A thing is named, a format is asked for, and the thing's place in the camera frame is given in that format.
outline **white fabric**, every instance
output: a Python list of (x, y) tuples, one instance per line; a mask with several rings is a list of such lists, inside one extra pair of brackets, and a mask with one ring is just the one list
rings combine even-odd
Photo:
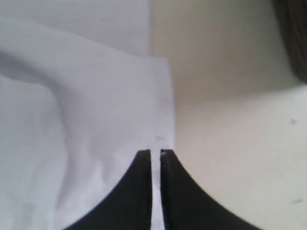
[(61, 229), (110, 192), (137, 150), (173, 147), (164, 61), (12, 19), (0, 30), (1, 230)]
[(0, 16), (33, 21), (136, 55), (150, 51), (150, 0), (0, 0)]

